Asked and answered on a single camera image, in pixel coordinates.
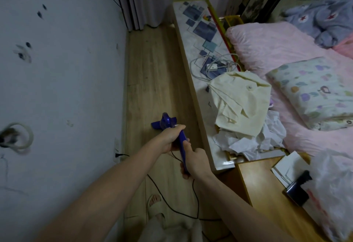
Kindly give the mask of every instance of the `patterned pillowcase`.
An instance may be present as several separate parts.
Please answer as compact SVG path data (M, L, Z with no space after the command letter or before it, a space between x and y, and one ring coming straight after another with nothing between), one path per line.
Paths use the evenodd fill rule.
M269 73L309 129L353 126L353 91L324 57L284 64Z

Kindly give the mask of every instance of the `plastic bag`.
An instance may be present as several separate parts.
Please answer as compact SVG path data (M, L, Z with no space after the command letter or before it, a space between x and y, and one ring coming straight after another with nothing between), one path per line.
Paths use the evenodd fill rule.
M302 185L315 207L317 223L334 242L353 230L353 157L326 150L310 163L312 180Z

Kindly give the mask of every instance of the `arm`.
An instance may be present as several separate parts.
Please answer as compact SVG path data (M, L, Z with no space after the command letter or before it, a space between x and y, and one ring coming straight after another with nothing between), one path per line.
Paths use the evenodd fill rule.
M102 241L158 157L174 150L185 125L165 129L136 154L113 166L38 236L37 241Z
M295 241L219 181L203 149L197 148L194 152L189 142L184 141L183 145L189 173L238 241Z

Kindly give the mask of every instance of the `blue hair dryer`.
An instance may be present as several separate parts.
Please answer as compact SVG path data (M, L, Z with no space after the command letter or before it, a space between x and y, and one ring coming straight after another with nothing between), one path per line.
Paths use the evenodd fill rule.
M176 118L169 117L166 112L164 112L162 114L161 121L156 121L156 122L151 123L152 128L161 129L161 130L164 130L166 128L174 128L175 125L176 125ZM184 131L181 130L181 132L179 133L179 136L178 136L178 143L179 143L181 158L183 159L184 171L186 174L189 174L188 170L186 169L186 164L185 164L185 150L183 147L184 140L186 140L186 136L184 134Z

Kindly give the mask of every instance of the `hair dryer handle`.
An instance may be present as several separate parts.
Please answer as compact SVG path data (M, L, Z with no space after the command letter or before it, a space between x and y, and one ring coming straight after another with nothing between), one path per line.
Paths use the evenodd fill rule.
M184 146L183 146L183 141L186 140L186 136L185 136L185 133L184 131L182 130L180 133L179 133L179 148L180 148L180 154L181 154L181 158L183 160L183 165L184 165L184 171L186 174L189 174L188 170L186 169L186 163L185 163L185 150L184 150Z

